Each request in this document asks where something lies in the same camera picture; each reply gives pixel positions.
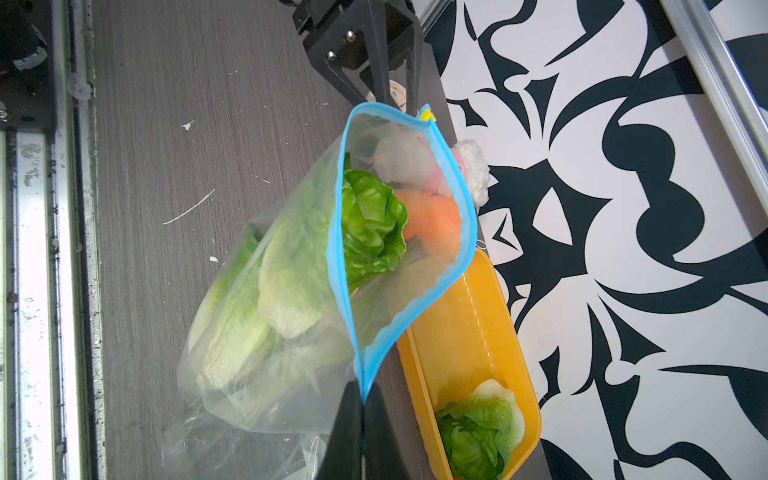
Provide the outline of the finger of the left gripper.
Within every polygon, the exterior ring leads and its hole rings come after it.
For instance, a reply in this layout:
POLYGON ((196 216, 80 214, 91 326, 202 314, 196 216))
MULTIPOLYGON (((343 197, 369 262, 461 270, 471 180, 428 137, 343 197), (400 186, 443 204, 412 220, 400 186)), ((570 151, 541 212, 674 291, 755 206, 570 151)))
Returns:
POLYGON ((344 72, 344 68, 339 63, 339 57, 335 53, 327 53, 320 60, 317 70, 352 105, 366 101, 366 96, 344 72))
POLYGON ((389 72, 405 64, 406 113, 415 116, 423 30, 410 1, 367 2, 367 53, 374 99, 396 107, 389 72))

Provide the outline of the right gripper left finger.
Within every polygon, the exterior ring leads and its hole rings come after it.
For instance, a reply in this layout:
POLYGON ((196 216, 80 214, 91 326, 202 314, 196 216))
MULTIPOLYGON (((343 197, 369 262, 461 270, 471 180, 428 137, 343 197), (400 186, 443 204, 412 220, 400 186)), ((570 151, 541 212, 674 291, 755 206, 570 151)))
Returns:
POLYGON ((362 474, 363 402, 357 381, 343 391, 317 480, 360 480, 362 474))

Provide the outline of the yellow plastic tray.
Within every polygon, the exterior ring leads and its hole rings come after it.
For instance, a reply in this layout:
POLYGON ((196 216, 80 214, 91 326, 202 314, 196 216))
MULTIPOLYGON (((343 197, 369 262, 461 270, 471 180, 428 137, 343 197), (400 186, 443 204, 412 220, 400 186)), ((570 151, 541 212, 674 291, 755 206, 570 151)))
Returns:
POLYGON ((430 469, 453 477, 434 412, 495 379, 515 394, 525 424, 503 477, 510 479, 539 444, 542 419, 497 272, 477 250, 465 273, 397 341, 430 469))

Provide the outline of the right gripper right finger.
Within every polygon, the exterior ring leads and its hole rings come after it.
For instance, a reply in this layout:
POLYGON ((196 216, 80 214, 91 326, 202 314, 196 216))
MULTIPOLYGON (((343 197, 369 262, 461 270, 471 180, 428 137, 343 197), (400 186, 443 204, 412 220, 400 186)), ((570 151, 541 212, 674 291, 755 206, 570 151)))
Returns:
POLYGON ((363 458, 366 479, 411 479, 398 446, 384 396, 376 383, 372 385, 363 407, 363 458))

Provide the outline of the clear zipper bag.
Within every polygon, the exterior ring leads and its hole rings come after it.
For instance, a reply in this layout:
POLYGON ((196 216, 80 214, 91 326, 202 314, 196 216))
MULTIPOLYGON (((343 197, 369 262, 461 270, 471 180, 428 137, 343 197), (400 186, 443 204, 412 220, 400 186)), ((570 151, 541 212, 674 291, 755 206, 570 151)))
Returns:
POLYGON ((249 221, 177 367, 189 411, 162 440, 174 479, 313 479, 360 425, 405 330, 464 273, 468 186, 432 112, 355 107, 293 193, 249 221))

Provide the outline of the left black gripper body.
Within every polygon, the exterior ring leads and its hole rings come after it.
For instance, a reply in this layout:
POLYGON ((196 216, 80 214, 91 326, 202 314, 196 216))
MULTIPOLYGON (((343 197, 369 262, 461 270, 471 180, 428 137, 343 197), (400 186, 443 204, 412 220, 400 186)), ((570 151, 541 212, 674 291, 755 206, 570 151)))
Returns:
POLYGON ((410 1, 296 1, 292 21, 313 65, 399 66, 420 35, 410 1))

